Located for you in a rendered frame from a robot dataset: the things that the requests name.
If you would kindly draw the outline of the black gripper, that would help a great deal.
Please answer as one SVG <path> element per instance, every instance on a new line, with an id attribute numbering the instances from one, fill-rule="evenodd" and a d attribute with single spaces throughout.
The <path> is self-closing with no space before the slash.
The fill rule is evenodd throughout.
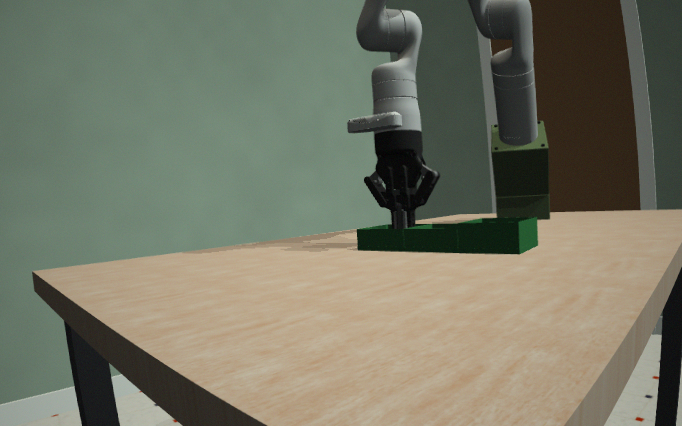
<path id="1" fill-rule="evenodd" d="M 374 134 L 374 142 L 376 171 L 365 177 L 364 182 L 379 206 L 391 211 L 392 229 L 416 227 L 415 209 L 426 204 L 440 177 L 438 171 L 426 167 L 422 132 L 380 132 Z M 417 190 L 420 177 L 422 182 Z"/>

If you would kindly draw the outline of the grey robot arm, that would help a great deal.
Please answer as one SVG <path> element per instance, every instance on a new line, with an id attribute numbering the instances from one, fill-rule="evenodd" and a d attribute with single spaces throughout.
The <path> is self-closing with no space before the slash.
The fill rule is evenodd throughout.
<path id="1" fill-rule="evenodd" d="M 416 66 L 422 38 L 417 15 L 384 9 L 388 0 L 366 0 L 357 23 L 361 47 L 397 52 L 395 62 L 372 71 L 373 115 L 350 119 L 348 133 L 421 131 Z M 532 10 L 529 0 L 468 0 L 480 33 L 512 40 L 512 47 L 491 58 L 500 140 L 513 146 L 538 137 L 533 64 Z M 398 113 L 397 113 L 398 112 Z M 422 132 L 422 131 L 421 131 Z"/>

